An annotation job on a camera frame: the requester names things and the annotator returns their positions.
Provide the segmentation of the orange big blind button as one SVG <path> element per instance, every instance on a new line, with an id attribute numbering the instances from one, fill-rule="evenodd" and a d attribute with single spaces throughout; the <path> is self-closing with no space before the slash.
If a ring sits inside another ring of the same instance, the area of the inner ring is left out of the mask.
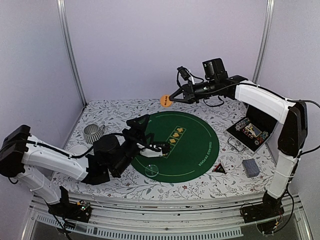
<path id="1" fill-rule="evenodd" d="M 168 94 L 165 94 L 163 95 L 161 98 L 160 98 L 160 105 L 164 108 L 168 108 L 172 105 L 172 101 L 170 100 L 170 96 Z"/>

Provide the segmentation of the clear round dealer button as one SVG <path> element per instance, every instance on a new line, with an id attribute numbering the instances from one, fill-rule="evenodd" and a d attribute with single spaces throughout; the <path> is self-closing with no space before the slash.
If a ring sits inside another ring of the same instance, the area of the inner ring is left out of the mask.
<path id="1" fill-rule="evenodd" d="M 144 173 L 149 178 L 154 178 L 159 174 L 159 168 L 154 164 L 148 164 L 145 169 Z"/>

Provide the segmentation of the black red triangular card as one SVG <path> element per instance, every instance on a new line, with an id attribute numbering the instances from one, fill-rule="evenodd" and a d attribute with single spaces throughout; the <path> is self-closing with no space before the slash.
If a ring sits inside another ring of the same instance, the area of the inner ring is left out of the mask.
<path id="1" fill-rule="evenodd" d="M 222 174 L 226 174 L 226 173 L 227 173 L 221 162 L 218 163 L 218 164 L 213 168 L 212 172 L 222 173 Z"/>

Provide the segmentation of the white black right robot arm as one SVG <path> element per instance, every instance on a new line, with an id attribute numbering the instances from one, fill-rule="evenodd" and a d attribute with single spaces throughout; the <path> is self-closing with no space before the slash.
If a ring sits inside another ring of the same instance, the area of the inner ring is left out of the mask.
<path id="1" fill-rule="evenodd" d="M 247 104 L 250 122 L 264 132 L 271 134 L 276 124 L 282 125 L 271 184 L 263 195 L 262 204 L 253 209 L 256 216 L 269 218 L 280 212 L 281 200 L 297 170 L 308 135 L 307 106 L 258 86 L 243 76 L 228 76 L 221 58 L 205 61 L 202 65 L 205 78 L 200 83 L 194 82 L 196 77 L 187 68 L 177 68 L 177 76 L 186 84 L 178 85 L 178 90 L 169 96 L 170 101 L 192 104 L 223 96 Z"/>

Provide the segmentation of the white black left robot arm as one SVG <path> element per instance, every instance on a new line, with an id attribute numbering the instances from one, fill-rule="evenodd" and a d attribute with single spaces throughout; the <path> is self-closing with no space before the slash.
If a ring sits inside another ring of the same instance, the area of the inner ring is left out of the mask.
<path id="1" fill-rule="evenodd" d="M 149 118 L 146 114 L 127 120 L 128 128 L 121 133 L 103 135 L 79 155 L 39 140 L 30 133 L 28 125 L 22 124 L 3 140 L 0 174 L 25 183 L 63 217 L 70 217 L 75 210 L 67 190 L 53 186 L 37 167 L 88 185 L 109 182 L 111 177 L 120 178 L 137 155 L 154 158 L 163 154 L 162 147 L 153 142 L 154 134 L 145 134 Z"/>

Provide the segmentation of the striped ceramic mug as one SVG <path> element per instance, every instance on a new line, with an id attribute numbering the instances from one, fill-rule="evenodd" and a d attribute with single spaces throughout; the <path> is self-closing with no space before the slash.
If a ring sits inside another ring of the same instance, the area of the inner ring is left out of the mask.
<path id="1" fill-rule="evenodd" d="M 83 130 L 83 136 L 87 144 L 93 144 L 98 141 L 105 133 L 106 126 L 97 124 L 87 125 Z"/>

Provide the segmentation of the round green poker mat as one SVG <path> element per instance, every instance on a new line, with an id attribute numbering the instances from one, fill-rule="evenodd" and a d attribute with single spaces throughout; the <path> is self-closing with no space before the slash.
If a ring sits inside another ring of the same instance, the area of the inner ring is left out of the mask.
<path id="1" fill-rule="evenodd" d="M 216 162 L 220 143 L 214 129 L 198 116 L 179 111 L 163 111 L 150 115 L 146 133 L 154 133 L 156 142 L 166 141 L 171 151 L 162 157 L 137 155 L 131 165 L 146 176 L 145 167 L 156 165 L 159 173 L 148 177 L 162 183 L 194 180 Z"/>

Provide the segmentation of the white ceramic bowl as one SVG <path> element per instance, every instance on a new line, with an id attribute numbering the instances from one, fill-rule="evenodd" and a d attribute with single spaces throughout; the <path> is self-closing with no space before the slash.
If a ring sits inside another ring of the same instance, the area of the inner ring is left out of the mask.
<path id="1" fill-rule="evenodd" d="M 88 148 L 85 145 L 74 145 L 68 151 L 75 155 L 81 155 L 85 153 Z"/>

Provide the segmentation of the floral patterned tablecloth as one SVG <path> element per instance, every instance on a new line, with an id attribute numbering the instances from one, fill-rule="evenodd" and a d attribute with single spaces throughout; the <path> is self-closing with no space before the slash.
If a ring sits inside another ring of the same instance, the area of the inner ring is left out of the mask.
<path id="1" fill-rule="evenodd" d="M 126 120 L 163 110 L 164 107 L 157 99 L 91 101 L 85 108 L 66 147 L 70 149 L 76 145 L 85 145 L 83 131 L 89 124 L 103 124 L 106 126 L 107 133 L 118 133 L 126 127 Z M 275 161 L 268 148 L 261 147 L 253 156 L 259 168 L 259 175 L 249 178 L 246 176 L 242 162 L 249 159 L 250 155 L 233 149 L 224 134 L 228 127 L 245 115 L 247 109 L 243 103 L 226 100 L 223 106 L 218 106 L 217 100 L 214 99 L 209 105 L 173 103 L 170 110 L 193 114 L 214 129 L 220 143 L 217 163 L 224 167 L 225 173 L 209 169 L 204 175 L 194 180 L 165 183 L 147 178 L 133 167 L 128 167 L 121 178 L 112 178 L 101 185 L 87 185 L 61 173 L 54 173 L 52 181 L 73 193 L 136 200 L 228 198 L 263 194 L 267 190 L 275 170 Z"/>

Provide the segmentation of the deck of playing cards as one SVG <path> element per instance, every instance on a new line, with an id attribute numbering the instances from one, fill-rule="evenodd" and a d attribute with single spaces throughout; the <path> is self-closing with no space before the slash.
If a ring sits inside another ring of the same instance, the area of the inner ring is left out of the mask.
<path id="1" fill-rule="evenodd" d="M 243 160 L 242 166 L 248 178 L 257 177 L 260 174 L 259 167 L 253 158 Z"/>

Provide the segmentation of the aluminium front rail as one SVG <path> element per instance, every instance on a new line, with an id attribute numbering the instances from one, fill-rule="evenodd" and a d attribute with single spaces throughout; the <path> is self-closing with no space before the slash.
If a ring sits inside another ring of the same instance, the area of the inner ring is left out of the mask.
<path id="1" fill-rule="evenodd" d="M 87 223 L 69 229 L 73 240 L 315 240 L 297 194 L 282 199 L 284 214 L 278 231 L 266 235 L 260 227 L 271 218 L 245 222 L 241 210 L 262 201 L 262 194 L 189 200 L 145 200 L 70 193 L 71 201 L 91 203 Z"/>

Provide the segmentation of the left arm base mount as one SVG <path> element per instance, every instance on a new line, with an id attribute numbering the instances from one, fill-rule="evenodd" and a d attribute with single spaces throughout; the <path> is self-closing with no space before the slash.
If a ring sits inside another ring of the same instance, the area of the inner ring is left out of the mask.
<path id="1" fill-rule="evenodd" d="M 91 203 L 80 200 L 76 203 L 69 201 L 59 202 L 57 204 L 48 204 L 48 213 L 63 220 L 72 220 L 76 222 L 88 223 L 91 218 Z"/>

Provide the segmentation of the aluminium frame post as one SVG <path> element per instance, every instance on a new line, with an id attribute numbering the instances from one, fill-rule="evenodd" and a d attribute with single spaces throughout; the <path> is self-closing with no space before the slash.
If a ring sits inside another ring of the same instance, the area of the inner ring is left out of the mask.
<path id="1" fill-rule="evenodd" d="M 72 46 L 72 40 L 71 40 L 71 35 L 70 35 L 70 30 L 69 30 L 69 24 L 68 24 L 68 18 L 67 18 L 67 11 L 66 11 L 66 5 L 64 0 L 57 0 L 57 10 L 58 10 L 58 15 L 59 15 L 59 21 L 60 21 L 60 26 L 62 30 L 62 35 L 64 38 L 64 43 L 66 47 L 66 52 L 69 60 L 69 64 L 71 67 L 71 72 L 73 75 L 75 87 L 80 99 L 80 102 L 83 107 L 87 106 L 87 100 L 85 97 L 85 92 L 83 89 L 83 85 L 81 83 L 77 63 L 76 63 L 76 58 Z"/>
<path id="2" fill-rule="evenodd" d="M 255 63 L 255 68 L 254 68 L 254 72 L 253 72 L 253 76 L 252 76 L 252 81 L 255 84 L 258 83 L 258 81 L 259 81 L 261 70 L 263 67 L 263 61 L 265 58 L 268 39 L 269 39 L 270 31 L 272 28 L 274 8 L 275 8 L 275 0 L 267 0 L 265 16 L 264 16 L 264 24 L 263 24 L 263 28 L 262 28 L 262 35 L 261 35 L 257 60 Z"/>

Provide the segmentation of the left aluminium frame post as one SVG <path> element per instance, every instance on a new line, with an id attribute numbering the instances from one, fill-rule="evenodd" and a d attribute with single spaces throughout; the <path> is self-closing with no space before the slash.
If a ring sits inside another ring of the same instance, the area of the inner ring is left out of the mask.
<path id="1" fill-rule="evenodd" d="M 64 38 L 64 43 L 66 47 L 66 52 L 69 60 L 69 64 L 71 67 L 71 72 L 73 75 L 75 87 L 80 99 L 80 102 L 83 107 L 87 106 L 87 100 L 85 97 L 85 92 L 83 89 L 83 85 L 81 83 L 77 63 L 76 63 L 76 58 L 72 46 L 72 40 L 71 40 L 71 35 L 70 35 L 70 30 L 69 30 L 69 24 L 68 24 L 68 18 L 67 18 L 67 11 L 66 11 L 66 5 L 64 0 L 57 0 L 57 10 L 58 10 L 58 15 L 59 15 L 59 21 L 60 21 L 60 26 L 62 30 L 62 35 Z"/>

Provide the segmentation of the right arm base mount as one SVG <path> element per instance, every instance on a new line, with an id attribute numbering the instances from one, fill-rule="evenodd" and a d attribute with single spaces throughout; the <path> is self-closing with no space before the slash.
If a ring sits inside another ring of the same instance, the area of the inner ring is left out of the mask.
<path id="1" fill-rule="evenodd" d="M 281 198 L 276 200 L 263 200 L 260 204 L 246 202 L 240 207 L 239 212 L 245 223 L 273 218 L 273 220 L 257 224 L 258 231 L 265 236 L 279 232 L 288 224 L 288 221 L 283 222 L 283 214 L 285 211 Z"/>

